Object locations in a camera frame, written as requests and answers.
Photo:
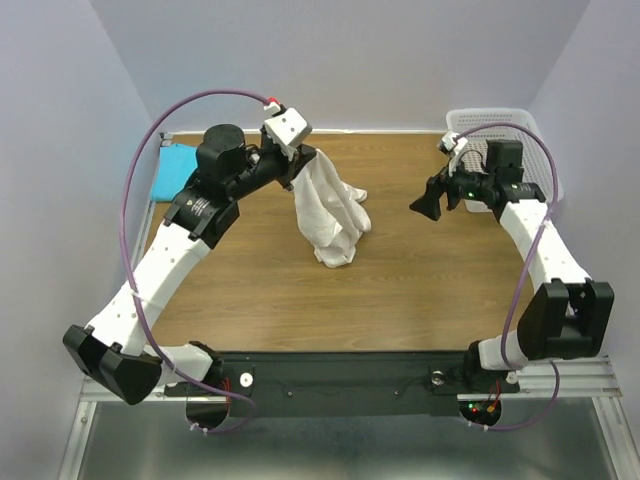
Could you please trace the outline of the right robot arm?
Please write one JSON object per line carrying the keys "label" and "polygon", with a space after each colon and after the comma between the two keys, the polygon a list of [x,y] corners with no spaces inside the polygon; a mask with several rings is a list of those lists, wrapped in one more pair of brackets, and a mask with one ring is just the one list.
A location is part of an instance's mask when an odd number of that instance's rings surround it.
{"label": "right robot arm", "polygon": [[438,144],[447,164],[410,206],[438,220],[442,198],[448,209],[464,200],[483,203],[516,245],[524,275],[532,282],[534,295],[516,328],[476,341],[465,352],[460,378],[472,390],[533,361],[597,356],[614,302],[611,285],[593,280],[569,252],[549,217],[551,204],[542,189],[524,181],[522,143],[489,140],[486,145],[483,170],[469,171],[462,161],[466,138],[447,133]]}

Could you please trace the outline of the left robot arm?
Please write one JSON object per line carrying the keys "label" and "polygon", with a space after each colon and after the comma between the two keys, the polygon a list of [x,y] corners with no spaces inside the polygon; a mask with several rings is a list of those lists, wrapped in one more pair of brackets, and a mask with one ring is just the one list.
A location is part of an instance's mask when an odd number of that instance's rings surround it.
{"label": "left robot arm", "polygon": [[114,298],[86,326],[71,326],[63,344],[80,370],[129,405],[160,385],[188,382],[199,393],[222,382],[219,355],[197,341],[161,348],[152,325],[190,271],[239,217],[240,199],[276,181],[282,187],[314,157],[310,125],[265,122],[258,146],[236,125],[209,128],[196,168],[174,197],[148,251]]}

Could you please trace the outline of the white t shirt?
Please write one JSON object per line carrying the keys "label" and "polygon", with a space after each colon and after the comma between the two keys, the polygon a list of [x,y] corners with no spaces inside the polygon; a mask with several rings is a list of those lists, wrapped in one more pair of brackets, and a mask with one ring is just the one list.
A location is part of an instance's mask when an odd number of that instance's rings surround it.
{"label": "white t shirt", "polygon": [[344,182],[319,149],[292,180],[292,187],[298,229],[317,261],[328,268],[350,264],[360,238],[372,228],[362,206],[368,193]]}

